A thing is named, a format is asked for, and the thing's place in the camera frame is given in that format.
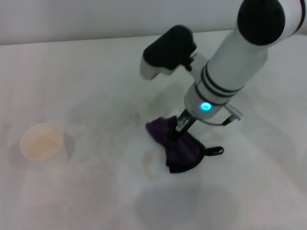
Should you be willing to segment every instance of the white wall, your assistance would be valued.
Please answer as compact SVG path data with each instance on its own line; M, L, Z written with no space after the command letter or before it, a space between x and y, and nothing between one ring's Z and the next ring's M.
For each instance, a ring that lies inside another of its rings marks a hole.
M154 35L234 26L242 0L0 0L0 44Z

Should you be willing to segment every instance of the cup rim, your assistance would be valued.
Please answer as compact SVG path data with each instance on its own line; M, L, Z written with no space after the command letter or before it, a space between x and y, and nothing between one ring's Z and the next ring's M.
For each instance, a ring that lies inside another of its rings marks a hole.
M29 157L28 155L26 155L25 152L23 151L23 149L22 149L22 142L23 142L23 140L24 140L24 137L25 137L30 131L32 131L33 129L35 129L35 128L39 127L39 126L43 126L43 125L53 126L53 127L56 128L57 130L59 130L60 133L61 133L61 142L60 142L59 147L57 148L57 150L54 151L54 153L51 154L50 156L47 156L47 157L42 158L42 159L31 158L31 157ZM48 160L48 159L54 157L54 156L59 152L59 150L60 150L60 149L62 148L62 146L63 146L63 142L64 142L64 134L63 134L63 131L62 131L57 125L54 125L54 124L48 123L48 122L44 122L44 123L39 123L39 124L33 125L33 126L31 126L30 128L28 128L27 131L25 131L25 133L22 135L22 137L21 137L21 139L20 139L20 142L19 142L19 149L20 149L21 154L22 154L23 156L25 156L25 157L26 157L27 159L29 159L29 160L32 160L32 161L45 161L45 160Z

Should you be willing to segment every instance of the blue indicator light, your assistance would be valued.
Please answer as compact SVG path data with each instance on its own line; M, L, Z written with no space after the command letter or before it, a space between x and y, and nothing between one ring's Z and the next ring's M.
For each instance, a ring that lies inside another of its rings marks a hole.
M201 104L201 109L204 110L204 111L208 111L211 109L211 104L208 103L208 102L204 102Z

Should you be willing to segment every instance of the stain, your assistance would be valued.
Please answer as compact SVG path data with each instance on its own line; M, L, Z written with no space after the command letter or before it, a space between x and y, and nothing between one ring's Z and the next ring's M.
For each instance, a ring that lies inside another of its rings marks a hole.
M160 175L152 174L150 172L149 168L150 168L152 162L153 162L153 153L152 152L145 152L145 154L142 158L143 170L151 181L156 181L160 178Z

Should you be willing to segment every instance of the table surface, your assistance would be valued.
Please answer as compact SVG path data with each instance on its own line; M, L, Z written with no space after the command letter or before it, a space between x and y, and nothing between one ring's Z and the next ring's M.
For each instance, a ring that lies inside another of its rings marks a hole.
M195 34L197 51L210 58L227 33ZM139 76L156 38L0 46L1 230L306 229L307 37L270 48L232 99L242 121L194 124L191 134L225 153L175 175L144 125L180 114L193 80L183 68ZM65 132L69 161L54 171L19 150L41 122Z

